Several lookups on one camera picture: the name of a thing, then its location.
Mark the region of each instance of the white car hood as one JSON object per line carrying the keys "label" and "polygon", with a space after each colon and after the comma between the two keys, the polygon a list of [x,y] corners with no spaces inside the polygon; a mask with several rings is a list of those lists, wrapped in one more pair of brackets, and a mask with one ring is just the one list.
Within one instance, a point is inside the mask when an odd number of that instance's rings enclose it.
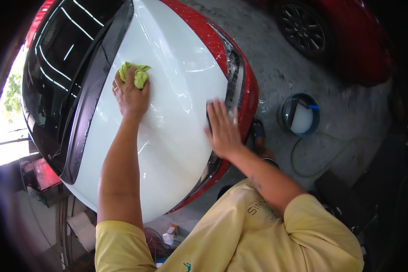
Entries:
{"label": "white car hood", "polygon": [[201,177],[211,153],[203,131],[206,103],[225,99],[227,79],[171,8],[134,0],[134,17],[101,92],[76,182],[65,184],[95,212],[101,166],[122,118],[111,83],[125,61],[151,66],[150,106],[137,140],[142,219],[148,222],[177,205]]}

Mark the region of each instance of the windshield wiper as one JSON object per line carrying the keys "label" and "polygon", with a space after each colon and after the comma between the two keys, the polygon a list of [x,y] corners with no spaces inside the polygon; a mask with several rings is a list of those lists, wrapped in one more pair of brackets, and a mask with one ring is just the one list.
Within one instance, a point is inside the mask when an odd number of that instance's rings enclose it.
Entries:
{"label": "windshield wiper", "polygon": [[73,80],[71,81],[70,87],[69,87],[69,89],[68,89],[68,93],[66,94],[65,98],[60,102],[60,109],[59,109],[60,118],[59,118],[59,124],[58,124],[58,126],[57,126],[57,140],[58,140],[58,143],[59,143],[59,149],[54,153],[53,156],[52,156],[51,154],[49,154],[49,155],[48,155],[49,159],[52,159],[52,158],[54,158],[55,156],[59,155],[60,152],[62,151],[62,144],[63,144],[63,141],[64,141],[64,139],[65,139],[66,129],[67,129],[67,127],[68,127],[68,125],[69,125],[69,123],[70,123],[70,121],[71,121],[71,118],[72,118],[72,116],[73,116],[74,110],[76,109],[76,106],[77,106],[77,104],[78,104],[78,101],[79,101],[81,92],[79,92],[77,98],[74,100],[74,103],[73,103],[73,105],[72,105],[71,108],[70,108],[70,111],[68,112],[68,115],[66,116],[66,122],[65,122],[65,125],[64,125],[64,127],[63,127],[62,137],[61,137],[61,140],[59,141],[60,128],[62,127],[62,123],[63,123],[62,120],[63,120],[63,116],[64,116],[63,110],[64,110],[64,108],[65,108],[65,106],[66,106],[66,103],[67,103],[68,99],[69,99],[70,96],[71,96],[71,93],[72,93],[71,90],[72,90],[74,84],[76,84],[77,76],[79,75],[80,70],[82,69],[83,65],[84,65],[85,62],[87,61],[87,58],[88,58],[89,56],[92,56],[92,53],[93,53],[93,51],[94,51],[94,47],[95,47],[97,44],[99,44],[100,41],[102,41],[102,38],[103,38],[104,34],[105,34],[106,31],[109,29],[109,26],[112,24],[113,20],[114,20],[114,17],[113,17],[112,19],[110,19],[110,20],[100,29],[100,31],[98,32],[98,34],[95,36],[94,40],[92,41],[91,45],[89,46],[88,50],[86,51],[85,55],[83,56],[83,59],[82,59],[82,61],[80,62],[79,68],[77,69],[77,71],[76,71],[76,73],[75,73],[75,75],[74,75],[74,77],[73,77]]}

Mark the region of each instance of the foot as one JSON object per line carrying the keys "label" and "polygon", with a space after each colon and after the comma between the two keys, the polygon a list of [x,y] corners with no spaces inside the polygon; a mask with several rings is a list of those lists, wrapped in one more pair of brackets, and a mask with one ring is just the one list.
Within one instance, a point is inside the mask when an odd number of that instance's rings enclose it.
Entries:
{"label": "foot", "polygon": [[265,148],[266,135],[263,135],[263,136],[261,134],[258,134],[259,136],[255,135],[255,132],[258,130],[264,131],[264,128],[262,128],[263,125],[260,122],[254,122],[252,123],[252,126],[253,126],[253,131],[254,131],[254,136],[255,136],[254,148],[255,148],[255,152],[259,154],[261,153],[260,151],[262,151]]}
{"label": "foot", "polygon": [[259,119],[255,119],[252,123],[252,131],[254,133],[254,149],[260,158],[271,158],[275,160],[272,151],[265,147],[265,128]]}

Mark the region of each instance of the green hose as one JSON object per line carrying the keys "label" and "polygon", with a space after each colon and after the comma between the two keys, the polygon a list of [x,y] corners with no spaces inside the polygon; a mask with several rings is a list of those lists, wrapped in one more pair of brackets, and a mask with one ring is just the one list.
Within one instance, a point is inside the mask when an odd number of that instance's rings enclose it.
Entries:
{"label": "green hose", "polygon": [[295,145],[293,146],[293,149],[291,150],[291,166],[293,167],[293,170],[295,171],[295,173],[298,174],[298,175],[301,176],[301,177],[314,177],[314,176],[316,176],[316,175],[318,175],[318,174],[321,174],[322,172],[326,171],[326,170],[328,169],[328,166],[329,166],[330,164],[332,164],[332,162],[338,157],[338,155],[340,155],[341,152],[342,152],[350,143],[352,143],[353,141],[357,141],[357,140],[379,141],[378,139],[372,139],[372,138],[367,138],[367,137],[354,137],[354,138],[349,139],[349,140],[343,140],[343,139],[339,139],[339,138],[333,137],[333,136],[331,136],[331,135],[329,135],[329,134],[322,133],[322,132],[315,132],[315,133],[313,133],[312,135],[314,135],[314,134],[316,134],[316,135],[328,136],[329,138],[331,138],[331,140],[337,140],[337,141],[347,142],[347,143],[342,147],[342,149],[337,153],[337,155],[335,155],[335,156],[332,158],[332,160],[331,160],[330,162],[328,162],[327,165],[325,165],[322,169],[320,169],[319,171],[317,171],[317,172],[315,172],[315,173],[313,173],[313,174],[306,175],[306,174],[300,173],[300,172],[296,169],[296,167],[294,166],[294,151],[295,151],[296,147],[298,146],[298,144],[299,144],[302,140],[304,140],[304,138],[299,138],[299,139],[296,141]]}

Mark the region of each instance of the headlight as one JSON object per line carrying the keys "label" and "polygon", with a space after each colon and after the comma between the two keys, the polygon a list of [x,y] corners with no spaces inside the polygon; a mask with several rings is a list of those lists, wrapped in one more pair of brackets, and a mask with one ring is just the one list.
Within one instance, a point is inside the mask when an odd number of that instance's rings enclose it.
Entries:
{"label": "headlight", "polygon": [[234,107],[238,107],[242,102],[244,79],[245,79],[245,63],[239,50],[233,45],[230,39],[212,22],[206,20],[207,24],[212,27],[225,48],[225,55],[227,56],[227,95],[225,97],[225,104],[228,107],[230,116],[233,116]]}
{"label": "headlight", "polygon": [[[242,104],[243,89],[245,86],[245,63],[243,61],[242,55],[239,50],[233,45],[230,39],[219,29],[218,26],[214,25],[212,22],[207,21],[207,24],[212,27],[219,38],[222,41],[223,47],[225,48],[225,55],[227,56],[227,94],[225,96],[225,104],[228,107],[228,114],[232,118],[234,107],[237,107],[240,111],[240,106]],[[182,200],[180,203],[173,208],[176,210],[184,200],[186,200],[193,193],[198,191],[204,184],[206,184],[219,170],[222,160],[216,156],[213,152],[210,155],[206,168],[198,180],[195,187],[190,191],[190,193]]]}

